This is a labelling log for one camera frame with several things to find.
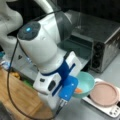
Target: table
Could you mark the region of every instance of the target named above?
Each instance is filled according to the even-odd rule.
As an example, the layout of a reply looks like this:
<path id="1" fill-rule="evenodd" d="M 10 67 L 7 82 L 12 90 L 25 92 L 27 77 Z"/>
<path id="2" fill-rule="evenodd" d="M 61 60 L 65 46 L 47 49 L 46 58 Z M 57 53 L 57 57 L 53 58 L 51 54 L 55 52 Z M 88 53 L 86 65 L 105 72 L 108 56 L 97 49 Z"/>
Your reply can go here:
<path id="1" fill-rule="evenodd" d="M 0 101 L 9 109 L 16 120 L 29 120 L 11 104 L 7 93 L 7 72 L 0 68 Z M 51 117 L 51 111 L 37 95 L 37 92 L 10 75 L 10 90 L 16 105 L 27 115 L 37 118 Z"/>
<path id="2" fill-rule="evenodd" d="M 99 74 L 89 70 L 94 78 L 100 78 L 120 88 L 120 54 L 107 69 Z M 120 120 L 120 116 L 113 119 L 83 100 L 72 98 L 55 120 Z"/>

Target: cable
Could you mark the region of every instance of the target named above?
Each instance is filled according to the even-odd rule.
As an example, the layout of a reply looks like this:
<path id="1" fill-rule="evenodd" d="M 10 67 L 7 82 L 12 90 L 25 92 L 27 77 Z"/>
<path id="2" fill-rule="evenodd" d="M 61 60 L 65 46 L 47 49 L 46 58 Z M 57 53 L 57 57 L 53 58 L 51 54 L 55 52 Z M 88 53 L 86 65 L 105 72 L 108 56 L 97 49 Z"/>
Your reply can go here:
<path id="1" fill-rule="evenodd" d="M 50 15 L 50 14 L 58 13 L 58 12 L 60 12 L 60 11 L 61 11 L 61 10 L 54 11 L 54 12 L 51 12 L 51 13 L 42 15 L 42 16 L 37 17 L 37 18 L 35 18 L 35 19 L 31 20 L 31 21 L 38 21 L 38 20 L 39 20 L 40 18 L 42 18 L 42 17 L 45 17 L 45 16 Z M 14 51 L 13 51 L 12 58 L 11 58 L 11 61 L 10 61 L 10 66 L 9 66 L 9 69 L 8 69 L 8 74 L 7 74 L 7 91 L 8 91 L 8 96 L 9 96 L 9 98 L 10 98 L 10 101 L 11 101 L 11 103 L 13 104 L 13 106 L 15 107 L 15 109 L 16 109 L 18 112 L 20 112 L 22 115 L 24 115 L 25 117 L 27 117 L 27 118 L 29 118 L 29 119 L 32 119 L 32 120 L 52 120 L 52 119 L 54 119 L 54 118 L 59 114 L 59 112 L 62 110 L 62 108 L 63 108 L 64 106 L 62 106 L 62 107 L 59 106 L 58 109 L 57 109 L 57 111 L 56 111 L 56 114 L 55 114 L 53 117 L 51 117 L 51 118 L 46 118 L 46 119 L 38 119 L 38 118 L 33 118 L 33 117 L 25 114 L 22 110 L 20 110 L 20 109 L 17 107 L 17 105 L 14 103 L 14 101 L 13 101 L 13 99 L 12 99 L 12 96 L 11 96 L 11 93 L 10 93 L 10 86 L 9 86 L 9 76 L 10 76 L 11 66 L 12 66 L 12 62 L 13 62 L 13 59 L 14 59 L 14 56 L 15 56 L 15 52 L 16 52 L 18 43 L 19 43 L 19 42 L 18 42 L 18 40 L 17 40 L 16 45 L 15 45 L 15 48 L 14 48 Z"/>
<path id="2" fill-rule="evenodd" d="M 31 21 L 38 21 L 38 20 L 40 20 L 40 18 L 42 18 L 42 17 L 48 16 L 48 15 L 51 15 L 51 14 L 54 14 L 54 13 L 58 13 L 58 12 L 61 12 L 61 11 L 62 11 L 61 9 L 60 9 L 60 10 L 57 10 L 57 11 L 53 11 L 53 12 L 50 12 L 50 13 L 41 15 L 41 16 L 35 18 L 35 19 L 32 19 Z"/>
<path id="3" fill-rule="evenodd" d="M 56 114 L 55 114 L 53 117 L 51 117 L 51 118 L 38 119 L 38 118 L 33 118 L 33 117 L 25 114 L 23 111 L 21 111 L 21 110 L 17 107 L 17 105 L 14 103 L 14 101 L 13 101 L 13 99 L 12 99 L 12 96 L 11 96 L 11 93 L 10 93 L 10 86 L 9 86 L 9 76 L 10 76 L 11 66 L 12 66 L 12 62 L 13 62 L 13 59 L 14 59 L 14 56 L 15 56 L 15 52 L 16 52 L 18 43 L 19 43 L 19 42 L 17 41 L 17 42 L 16 42 L 16 45 L 15 45 L 15 48 L 14 48 L 14 51 L 13 51 L 13 55 L 12 55 L 11 61 L 10 61 L 10 67 L 9 67 L 9 69 L 8 69 L 8 74 L 7 74 L 7 91 L 8 91 L 8 96 L 9 96 L 9 98 L 10 98 L 10 101 L 11 101 L 11 103 L 13 104 L 13 106 L 14 106 L 21 114 L 23 114 L 24 116 L 26 116 L 26 117 L 28 117 L 28 118 L 30 118 L 30 119 L 32 119 L 32 120 L 52 120 L 52 119 L 54 119 L 54 118 L 58 115 L 58 113 L 61 111 L 62 108 L 58 107 L 58 110 L 57 110 Z"/>

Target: food item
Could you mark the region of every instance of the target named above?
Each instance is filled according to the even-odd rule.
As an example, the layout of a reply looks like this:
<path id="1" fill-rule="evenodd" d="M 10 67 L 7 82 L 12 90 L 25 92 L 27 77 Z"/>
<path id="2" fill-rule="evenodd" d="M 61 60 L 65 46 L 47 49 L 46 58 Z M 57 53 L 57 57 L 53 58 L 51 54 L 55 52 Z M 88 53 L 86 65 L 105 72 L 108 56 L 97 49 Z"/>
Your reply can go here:
<path id="1" fill-rule="evenodd" d="M 82 90 L 82 89 L 80 89 L 80 88 L 76 88 L 76 89 L 75 89 L 75 93 L 80 94 L 80 93 L 82 93 L 82 92 L 83 92 L 83 90 Z"/>
<path id="2" fill-rule="evenodd" d="M 11 72 L 10 74 L 13 75 L 14 77 L 20 79 L 19 73 L 17 73 L 17 72 Z"/>

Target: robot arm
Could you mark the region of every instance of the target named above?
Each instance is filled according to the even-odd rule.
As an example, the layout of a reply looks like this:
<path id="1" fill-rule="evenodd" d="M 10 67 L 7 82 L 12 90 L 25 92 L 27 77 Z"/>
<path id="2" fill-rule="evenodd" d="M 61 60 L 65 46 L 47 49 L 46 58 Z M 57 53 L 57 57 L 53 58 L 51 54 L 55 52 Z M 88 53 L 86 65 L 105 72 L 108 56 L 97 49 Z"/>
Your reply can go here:
<path id="1" fill-rule="evenodd" d="M 17 30 L 23 24 L 22 16 L 9 8 L 7 0 L 0 0 L 0 45 L 5 52 L 4 61 L 10 62 L 17 39 L 13 36 L 8 36 L 11 32 Z M 18 55 L 23 56 L 23 52 L 18 47 L 16 58 Z"/>
<path id="2" fill-rule="evenodd" d="M 38 2 L 50 6 L 47 0 Z M 56 109 L 61 99 L 68 102 L 78 84 L 75 77 L 81 69 L 79 59 L 74 52 L 65 59 L 57 47 L 71 32 L 71 22 L 63 12 L 58 12 L 28 23 L 18 33 L 23 50 L 39 69 L 34 88 L 51 109 Z"/>

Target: bowl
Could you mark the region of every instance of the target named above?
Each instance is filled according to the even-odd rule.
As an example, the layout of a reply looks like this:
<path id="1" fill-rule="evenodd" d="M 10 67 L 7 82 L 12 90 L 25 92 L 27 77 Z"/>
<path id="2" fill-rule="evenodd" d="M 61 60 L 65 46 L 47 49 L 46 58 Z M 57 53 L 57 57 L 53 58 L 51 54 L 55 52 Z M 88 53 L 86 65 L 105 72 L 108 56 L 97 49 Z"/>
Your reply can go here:
<path id="1" fill-rule="evenodd" d="M 78 79 L 78 86 L 77 88 L 82 89 L 82 93 L 74 93 L 73 97 L 75 98 L 83 98 L 90 94 L 95 86 L 95 80 L 92 75 L 87 72 L 80 72 L 77 76 Z"/>

